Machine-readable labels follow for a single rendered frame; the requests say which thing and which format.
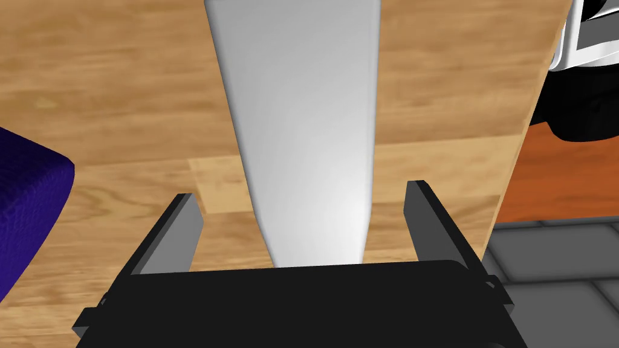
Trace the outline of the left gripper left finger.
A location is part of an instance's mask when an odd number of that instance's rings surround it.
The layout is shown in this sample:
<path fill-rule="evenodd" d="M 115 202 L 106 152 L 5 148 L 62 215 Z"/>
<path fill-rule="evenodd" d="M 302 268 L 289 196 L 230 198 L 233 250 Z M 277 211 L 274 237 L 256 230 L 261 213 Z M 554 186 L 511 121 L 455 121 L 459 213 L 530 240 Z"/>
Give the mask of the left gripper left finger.
<path fill-rule="evenodd" d="M 188 272 L 203 226 L 196 196 L 177 195 L 137 251 L 130 274 Z"/>

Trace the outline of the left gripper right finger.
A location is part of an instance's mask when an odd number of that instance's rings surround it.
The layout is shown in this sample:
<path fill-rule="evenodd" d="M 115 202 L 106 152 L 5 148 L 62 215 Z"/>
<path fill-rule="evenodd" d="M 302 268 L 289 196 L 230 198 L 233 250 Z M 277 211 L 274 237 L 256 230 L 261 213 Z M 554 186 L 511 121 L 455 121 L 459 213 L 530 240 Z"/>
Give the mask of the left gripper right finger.
<path fill-rule="evenodd" d="M 484 269 L 427 181 L 407 182 L 403 214 L 420 262 L 453 260 L 467 269 Z"/>

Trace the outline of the dark purple rounded block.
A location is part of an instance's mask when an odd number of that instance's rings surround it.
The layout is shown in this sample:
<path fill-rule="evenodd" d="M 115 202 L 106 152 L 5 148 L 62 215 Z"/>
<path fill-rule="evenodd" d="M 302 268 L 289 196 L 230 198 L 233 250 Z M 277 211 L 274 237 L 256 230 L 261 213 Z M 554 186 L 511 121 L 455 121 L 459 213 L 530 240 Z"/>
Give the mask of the dark purple rounded block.
<path fill-rule="evenodd" d="M 0 302 L 47 239 L 74 177 L 68 157 L 0 127 Z"/>

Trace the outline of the light wooden table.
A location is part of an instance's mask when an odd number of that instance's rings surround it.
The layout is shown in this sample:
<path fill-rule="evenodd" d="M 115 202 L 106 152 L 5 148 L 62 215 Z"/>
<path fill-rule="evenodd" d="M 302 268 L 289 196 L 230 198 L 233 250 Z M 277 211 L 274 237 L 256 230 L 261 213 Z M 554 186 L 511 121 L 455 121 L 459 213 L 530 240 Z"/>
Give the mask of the light wooden table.
<path fill-rule="evenodd" d="M 424 179 L 482 255 L 571 0 L 383 0 L 365 262 L 412 262 Z M 0 303 L 0 348 L 75 348 L 178 193 L 201 198 L 192 269 L 271 266 L 203 0 L 0 0 L 0 127 L 70 158 L 71 196 Z"/>

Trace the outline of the pale grey tapered flat object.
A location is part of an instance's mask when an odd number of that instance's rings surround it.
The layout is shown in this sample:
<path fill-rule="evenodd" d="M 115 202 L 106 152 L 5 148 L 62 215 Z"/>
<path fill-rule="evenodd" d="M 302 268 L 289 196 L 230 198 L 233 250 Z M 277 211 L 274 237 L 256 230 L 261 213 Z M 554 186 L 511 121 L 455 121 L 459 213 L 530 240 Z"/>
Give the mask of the pale grey tapered flat object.
<path fill-rule="evenodd" d="M 204 0 L 276 267 L 358 264 L 372 207 L 381 0 Z"/>

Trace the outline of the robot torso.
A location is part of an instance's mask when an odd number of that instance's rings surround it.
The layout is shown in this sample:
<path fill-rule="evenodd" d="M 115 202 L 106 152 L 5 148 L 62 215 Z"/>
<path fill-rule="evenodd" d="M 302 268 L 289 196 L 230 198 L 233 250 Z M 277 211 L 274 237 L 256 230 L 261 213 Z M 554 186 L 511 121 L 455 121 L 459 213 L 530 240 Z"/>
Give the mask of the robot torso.
<path fill-rule="evenodd" d="M 572 0 L 549 73 L 558 110 L 547 123 L 557 137 L 619 136 L 619 0 Z"/>

